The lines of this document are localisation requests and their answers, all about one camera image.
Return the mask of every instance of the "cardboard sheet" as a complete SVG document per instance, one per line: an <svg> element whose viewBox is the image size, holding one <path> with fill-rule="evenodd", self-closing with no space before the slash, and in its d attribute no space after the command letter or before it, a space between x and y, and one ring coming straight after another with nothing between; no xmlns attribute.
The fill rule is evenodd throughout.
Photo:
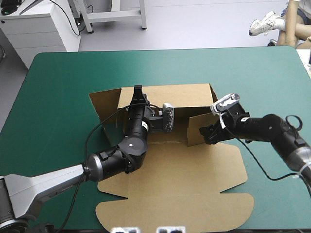
<svg viewBox="0 0 311 233"><path fill-rule="evenodd" d="M188 233L228 231L250 216L249 194L220 194L247 180L240 151L227 144L186 142L149 145L141 169L98 184L102 192L128 200L100 203L99 221L107 229L138 226L155 232L159 226L186 226Z"/></svg>
<svg viewBox="0 0 311 233"><path fill-rule="evenodd" d="M206 145L199 132L217 120L210 113L210 105L217 100L212 87L187 84L142 90L152 104L173 104L174 131L148 135L148 151L139 170L98 183L100 191L128 198L100 203L99 221L109 230L134 226L143 233L156 232L159 226L186 226L188 233L198 233L242 225L253 210L252 196L221 194L247 180L240 151L222 143ZM133 92L132 87L122 87L92 93L90 98L102 120L128 105ZM126 123L127 117L118 118ZM117 125L115 119L110 123ZM115 129L107 125L104 132L114 145Z"/></svg>

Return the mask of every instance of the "floor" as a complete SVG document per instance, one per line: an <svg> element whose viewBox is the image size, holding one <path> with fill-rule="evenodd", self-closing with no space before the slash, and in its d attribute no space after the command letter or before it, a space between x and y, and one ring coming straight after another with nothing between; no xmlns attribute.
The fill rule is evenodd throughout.
<svg viewBox="0 0 311 233"><path fill-rule="evenodd" d="M86 0L94 11L109 8L109 0ZM138 0L123 0L123 10L137 8ZM148 29L140 21L94 24L94 34L82 32L80 51L160 50L266 46L268 36L250 37L251 22L267 12L280 13L286 0L145 0ZM0 63L0 131L27 74L14 49L0 30L7 56Z"/></svg>

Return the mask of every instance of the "cardboard flap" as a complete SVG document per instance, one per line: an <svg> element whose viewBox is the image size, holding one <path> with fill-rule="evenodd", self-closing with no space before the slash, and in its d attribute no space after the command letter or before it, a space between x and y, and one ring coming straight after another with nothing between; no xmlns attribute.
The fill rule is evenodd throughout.
<svg viewBox="0 0 311 233"><path fill-rule="evenodd" d="M180 142L149 145L139 170L101 181L98 188L128 198L154 197L220 193L246 180L237 147L223 143L187 147Z"/></svg>
<svg viewBox="0 0 311 233"><path fill-rule="evenodd" d="M200 134L199 129L208 125L214 124L219 119L219 116L214 116L212 113L202 114L189 118L188 125L188 146L204 143L204 138Z"/></svg>
<svg viewBox="0 0 311 233"><path fill-rule="evenodd" d="M104 193L109 193L109 194L127 198L129 175L123 172L109 179L112 180L109 183L98 182L97 183L98 190Z"/></svg>
<svg viewBox="0 0 311 233"><path fill-rule="evenodd" d="M254 206L249 194L220 194L247 180L240 151L232 145L149 145L144 165L128 177L128 200L97 206L108 229L130 225L154 232L158 226L186 225L187 232L228 231L242 225ZM111 193L113 185L122 186L112 177L100 183L100 191Z"/></svg>
<svg viewBox="0 0 311 233"><path fill-rule="evenodd" d="M120 93L121 88L89 94L92 104L101 121L117 110Z"/></svg>
<svg viewBox="0 0 311 233"><path fill-rule="evenodd" d="M142 91L147 94L150 103L159 107L164 103L171 103L174 108L206 107L214 103L209 84L144 86ZM118 108L127 106L132 100L133 93L133 87L123 87Z"/></svg>
<svg viewBox="0 0 311 233"><path fill-rule="evenodd" d="M154 233L159 226L185 226L187 233L226 232L246 222L253 207L247 193L141 197L102 202L96 215L106 229L135 226Z"/></svg>

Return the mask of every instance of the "table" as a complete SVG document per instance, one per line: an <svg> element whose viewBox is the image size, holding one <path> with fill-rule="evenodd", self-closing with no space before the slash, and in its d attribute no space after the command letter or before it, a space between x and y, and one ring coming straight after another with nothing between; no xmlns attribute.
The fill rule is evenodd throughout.
<svg viewBox="0 0 311 233"><path fill-rule="evenodd" d="M98 123L88 94L122 86L211 83L220 98L239 93L253 117L296 114L301 135L311 142L311 82L296 50L290 47L198 50L43 53L29 70L0 133L0 171L32 176L77 164L84 157L88 132ZM241 228L310 228L311 200L300 180L268 180L240 147L248 181L227 192L248 192L255 208ZM99 130L90 151L108 146ZM252 142L251 150L272 177L289 170L270 144ZM59 227L74 190L45 204L39 222ZM83 184L67 229L96 229L96 205L115 197L96 183Z"/></svg>
<svg viewBox="0 0 311 233"><path fill-rule="evenodd" d="M25 0L14 13L8 16L0 15L0 29L27 68L38 53L78 51L80 45L80 36L73 33L65 14L49 0L44 0L19 15L33 1ZM68 1L56 2L67 13L74 30L78 33Z"/></svg>

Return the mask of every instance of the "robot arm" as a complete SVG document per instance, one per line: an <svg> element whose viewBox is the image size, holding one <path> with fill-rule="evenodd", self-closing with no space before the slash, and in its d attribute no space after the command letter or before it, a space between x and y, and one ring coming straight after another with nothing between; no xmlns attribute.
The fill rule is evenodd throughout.
<svg viewBox="0 0 311 233"><path fill-rule="evenodd" d="M216 144L233 138L251 141L270 142L286 165L298 172L302 167L302 175L311 183L311 148L299 135L301 120L296 129L279 116L269 114L263 118L252 118L239 104L238 94L228 94L211 106L213 114L219 115L214 125L200 128L207 144Z"/></svg>
<svg viewBox="0 0 311 233"><path fill-rule="evenodd" d="M99 182L118 173L139 169L147 152L149 132L173 130L172 105L163 104L156 116L142 86L135 86L123 140L91 154L86 165L76 165L35 177L10 174L0 177L0 233L24 233L36 220L44 202L88 180Z"/></svg>

